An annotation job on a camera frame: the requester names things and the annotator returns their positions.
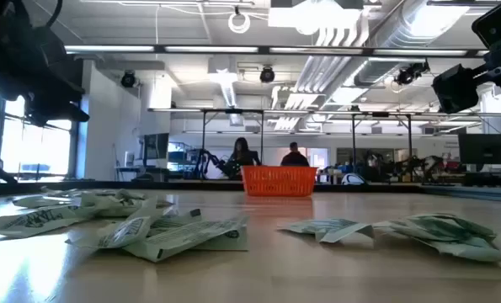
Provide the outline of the black computer monitor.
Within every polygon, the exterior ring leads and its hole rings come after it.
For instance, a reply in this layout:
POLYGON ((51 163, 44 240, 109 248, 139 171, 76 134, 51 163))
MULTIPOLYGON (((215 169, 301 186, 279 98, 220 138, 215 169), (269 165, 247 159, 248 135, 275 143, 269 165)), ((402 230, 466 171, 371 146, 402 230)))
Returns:
POLYGON ((144 135, 142 155, 146 159, 166 159, 168 154, 169 133, 144 135))
POLYGON ((501 134, 459 134, 463 164, 501 164, 501 134))

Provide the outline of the black background rig frame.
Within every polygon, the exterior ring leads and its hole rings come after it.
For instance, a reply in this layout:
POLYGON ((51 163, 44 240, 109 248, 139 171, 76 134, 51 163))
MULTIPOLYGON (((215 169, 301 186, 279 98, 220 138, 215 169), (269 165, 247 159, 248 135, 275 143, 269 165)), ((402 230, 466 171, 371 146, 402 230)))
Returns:
POLYGON ((412 114, 411 113, 402 113, 402 112, 386 112, 386 111, 381 111, 381 112, 354 112, 354 111, 349 111, 348 114, 350 115, 350 123, 351 123, 351 132, 348 133, 338 133, 338 132, 324 132, 322 133, 323 136, 339 136, 339 137, 346 137, 347 135, 350 135, 351 137, 351 146, 352 146, 352 157, 353 157, 353 164, 356 164, 356 126, 358 123, 355 122, 355 118, 357 115, 362 115, 363 118, 360 120, 362 122, 365 118, 371 117, 371 118, 376 118, 378 120, 384 120, 385 118, 391 118, 394 117, 397 119, 397 121, 403 125, 407 130, 408 130, 408 158, 407 161, 410 162, 413 158, 413 143, 412 143, 412 114))
POLYGON ((154 109, 154 108, 148 108, 148 112, 201 112, 203 115, 202 118, 202 130, 201 130, 201 147, 205 149, 205 131, 206 131, 206 125, 208 124, 208 119, 206 118, 207 114, 209 112, 214 113, 214 114, 219 114, 223 113, 226 115, 230 114, 237 114, 237 115, 243 115, 245 113, 252 113, 252 114, 260 114, 261 115, 261 122, 264 122, 264 110, 263 109, 240 109, 240 108, 224 108, 224 109, 191 109, 191 108, 170 108, 170 109, 154 109))

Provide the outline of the overhead led light bar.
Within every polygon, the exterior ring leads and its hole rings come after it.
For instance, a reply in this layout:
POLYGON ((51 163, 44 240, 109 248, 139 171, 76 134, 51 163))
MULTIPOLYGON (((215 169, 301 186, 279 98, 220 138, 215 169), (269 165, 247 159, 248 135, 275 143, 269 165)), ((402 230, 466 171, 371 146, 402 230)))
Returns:
POLYGON ((349 56, 398 58, 483 58, 488 50, 232 45, 66 45, 70 54, 217 54, 263 56, 349 56))

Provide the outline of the white hanging light fixture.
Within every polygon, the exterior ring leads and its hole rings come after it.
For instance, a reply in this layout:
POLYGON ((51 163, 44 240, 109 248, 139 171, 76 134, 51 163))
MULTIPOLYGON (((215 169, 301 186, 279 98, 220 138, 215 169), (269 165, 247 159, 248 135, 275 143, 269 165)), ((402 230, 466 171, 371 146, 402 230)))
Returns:
POLYGON ((237 65, 233 56, 214 55, 208 60, 208 75, 220 85, 222 97, 229 108, 237 106, 233 84, 238 81, 237 65))

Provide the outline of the white ceiling light panel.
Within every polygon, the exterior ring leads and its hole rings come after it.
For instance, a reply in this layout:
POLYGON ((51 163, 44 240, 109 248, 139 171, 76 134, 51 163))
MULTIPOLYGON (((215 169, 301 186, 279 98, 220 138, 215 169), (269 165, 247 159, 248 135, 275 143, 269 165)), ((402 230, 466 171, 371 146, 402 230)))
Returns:
POLYGON ((268 26, 292 28, 301 35, 319 29, 348 29, 364 10, 365 0, 271 0, 268 26))

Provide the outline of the person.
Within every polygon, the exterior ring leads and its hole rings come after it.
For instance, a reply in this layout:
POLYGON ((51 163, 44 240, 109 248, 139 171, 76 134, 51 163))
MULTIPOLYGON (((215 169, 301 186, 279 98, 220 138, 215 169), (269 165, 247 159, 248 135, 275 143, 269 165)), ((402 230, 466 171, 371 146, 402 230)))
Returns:
POLYGON ((240 180, 242 167, 261 165, 258 153, 249 149, 248 142, 244 137, 239 137, 236 139, 233 152, 226 163, 226 175, 231 180, 240 180))
POLYGON ((300 153, 299 148, 298 148, 298 144, 296 142, 294 142, 294 141, 291 142, 289 148, 290 148, 290 152, 282 158, 282 160, 280 162, 281 166, 290 166, 290 167, 294 167, 294 166, 309 167, 310 166, 306 157, 300 153))

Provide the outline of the black aluminium table frame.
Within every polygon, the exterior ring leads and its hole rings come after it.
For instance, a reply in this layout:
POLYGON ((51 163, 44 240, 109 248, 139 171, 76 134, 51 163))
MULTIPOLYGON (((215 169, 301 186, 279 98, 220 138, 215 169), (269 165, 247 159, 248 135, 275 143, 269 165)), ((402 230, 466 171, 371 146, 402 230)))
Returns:
MULTIPOLYGON (((245 191, 247 186, 236 181, 196 181, 169 182, 116 182, 94 180, 72 180, 56 183, 20 183, 0 168, 0 195, 33 194, 42 187, 49 189, 130 189, 130 190, 197 190, 197 191, 245 191)), ((436 194, 468 199, 501 201, 501 188, 473 188, 422 185, 315 185, 307 190, 314 193, 364 193, 364 194, 436 194)))

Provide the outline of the orange plastic basket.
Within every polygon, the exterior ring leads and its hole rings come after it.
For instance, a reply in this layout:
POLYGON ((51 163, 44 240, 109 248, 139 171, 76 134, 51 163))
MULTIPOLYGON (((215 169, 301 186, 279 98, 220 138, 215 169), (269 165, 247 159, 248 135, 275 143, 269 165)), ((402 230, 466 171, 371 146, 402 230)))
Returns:
POLYGON ((315 167, 244 166, 243 187, 249 196, 307 197, 313 193, 315 167))

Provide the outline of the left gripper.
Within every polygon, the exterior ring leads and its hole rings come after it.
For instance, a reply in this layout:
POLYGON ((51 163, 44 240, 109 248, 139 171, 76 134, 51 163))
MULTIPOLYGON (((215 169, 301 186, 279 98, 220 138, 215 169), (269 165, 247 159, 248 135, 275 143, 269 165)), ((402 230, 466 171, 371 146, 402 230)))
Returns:
POLYGON ((0 33, 0 93, 15 100, 31 96, 37 103, 73 102, 84 94, 63 68, 72 58, 48 27, 18 27, 0 33))

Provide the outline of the silver ventilation duct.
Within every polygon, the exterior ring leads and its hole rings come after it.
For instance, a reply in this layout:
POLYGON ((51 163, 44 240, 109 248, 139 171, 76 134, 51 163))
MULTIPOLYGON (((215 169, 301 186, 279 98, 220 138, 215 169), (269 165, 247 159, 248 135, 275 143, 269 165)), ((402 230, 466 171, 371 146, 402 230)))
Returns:
MULTIPOLYGON (((428 1, 405 0, 397 11, 370 38, 369 47, 426 47, 448 31, 468 10, 467 6, 435 6, 428 1)), ((369 58, 350 77, 355 86, 369 87, 400 64, 369 58)))

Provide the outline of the large window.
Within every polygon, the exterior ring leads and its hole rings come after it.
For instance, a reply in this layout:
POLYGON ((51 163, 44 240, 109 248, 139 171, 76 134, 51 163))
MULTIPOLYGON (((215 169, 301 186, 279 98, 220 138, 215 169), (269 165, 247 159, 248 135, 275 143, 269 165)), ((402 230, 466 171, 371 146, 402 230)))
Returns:
POLYGON ((69 173, 73 143, 70 120, 44 127, 25 117, 24 99, 0 96, 0 168, 19 179, 61 179, 69 173))

